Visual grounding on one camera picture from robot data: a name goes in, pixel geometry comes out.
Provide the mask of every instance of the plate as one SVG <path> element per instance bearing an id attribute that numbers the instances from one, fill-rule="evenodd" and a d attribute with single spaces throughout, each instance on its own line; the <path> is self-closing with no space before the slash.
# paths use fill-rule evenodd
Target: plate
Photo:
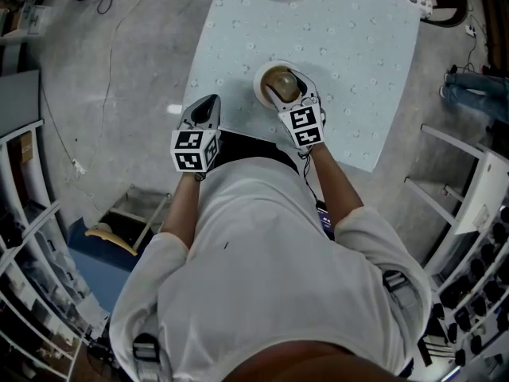
<path id="1" fill-rule="evenodd" d="M 256 71 L 256 74 L 254 75 L 253 79 L 253 90 L 256 99 L 258 99 L 258 101 L 263 106 L 274 110 L 277 110 L 274 104 L 265 99 L 265 96 L 262 94 L 262 88 L 260 87 L 260 83 L 262 82 L 262 78 L 265 75 L 265 72 L 267 72 L 271 68 L 278 66 L 288 67 L 290 69 L 294 69 L 295 71 L 299 70 L 299 68 L 297 68 L 294 64 L 288 62 L 287 60 L 272 60 L 271 62 L 267 62 L 266 64 L 262 65 L 260 69 Z"/>

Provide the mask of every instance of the gray floor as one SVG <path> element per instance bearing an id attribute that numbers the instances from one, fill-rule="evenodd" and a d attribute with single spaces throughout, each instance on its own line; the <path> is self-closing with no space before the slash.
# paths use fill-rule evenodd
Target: gray floor
<path id="1" fill-rule="evenodd" d="M 31 51 L 69 153 L 43 100 L 44 152 L 67 225 L 82 216 L 95 223 L 131 183 L 174 190 L 180 174 L 169 155 L 169 136 L 180 116 L 167 108 L 182 101 L 211 1 L 114 0 L 103 16 L 95 12 L 97 0 L 46 1 L 53 9 L 52 24 Z M 484 21 L 480 0 L 470 1 L 472 14 Z M 479 35 L 472 63 L 479 69 L 485 61 L 484 36 L 474 26 Z M 444 29 L 421 23 L 406 88 L 375 171 L 344 166 L 364 202 L 387 218 L 419 261 L 445 222 L 403 180 L 464 184 L 473 159 L 425 137 L 419 128 L 428 123 L 472 143 L 483 138 L 487 117 L 449 107 L 437 94 L 446 69 L 465 64 L 473 45 L 464 25 Z M 313 174 L 311 182 L 317 182 Z M 433 188 L 442 197 L 440 186 Z M 450 199 L 443 201 L 453 206 Z"/>

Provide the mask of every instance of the person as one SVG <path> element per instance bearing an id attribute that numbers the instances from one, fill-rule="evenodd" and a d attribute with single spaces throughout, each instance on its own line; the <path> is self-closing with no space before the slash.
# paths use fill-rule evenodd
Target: person
<path id="1" fill-rule="evenodd" d="M 288 154 L 227 132 L 221 142 L 203 182 L 182 174 L 116 302 L 120 365 L 145 380 L 134 343 L 148 334 L 163 380 L 399 380 L 431 292 L 394 229 L 363 206 L 324 143 L 309 156 L 336 242 Z"/>
<path id="2" fill-rule="evenodd" d="M 440 96 L 452 104 L 462 104 L 509 123 L 509 79 L 474 72 L 446 73 Z M 470 90 L 481 91 L 481 94 Z"/>

